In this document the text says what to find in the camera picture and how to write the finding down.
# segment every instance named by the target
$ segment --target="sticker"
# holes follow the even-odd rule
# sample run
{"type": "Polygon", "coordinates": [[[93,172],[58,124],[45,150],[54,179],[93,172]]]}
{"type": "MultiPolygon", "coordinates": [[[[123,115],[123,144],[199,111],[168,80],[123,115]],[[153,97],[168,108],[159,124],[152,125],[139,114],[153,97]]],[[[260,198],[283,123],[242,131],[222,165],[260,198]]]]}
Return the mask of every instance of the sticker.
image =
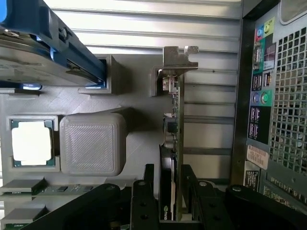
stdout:
{"type": "Polygon", "coordinates": [[[259,171],[245,171],[244,185],[254,191],[258,191],[259,171]]]}
{"type": "Polygon", "coordinates": [[[269,154],[263,150],[248,145],[247,159],[264,170],[268,169],[269,154]]]}
{"type": "Polygon", "coordinates": [[[265,49],[263,70],[273,69],[275,66],[276,43],[265,49]]]}
{"type": "Polygon", "coordinates": [[[243,185],[253,191],[258,191],[260,168],[255,164],[245,161],[243,185]]]}
{"type": "Polygon", "coordinates": [[[273,34],[274,31],[274,23],[275,23],[275,18],[271,18],[264,24],[263,28],[263,37],[269,36],[273,34]]]}

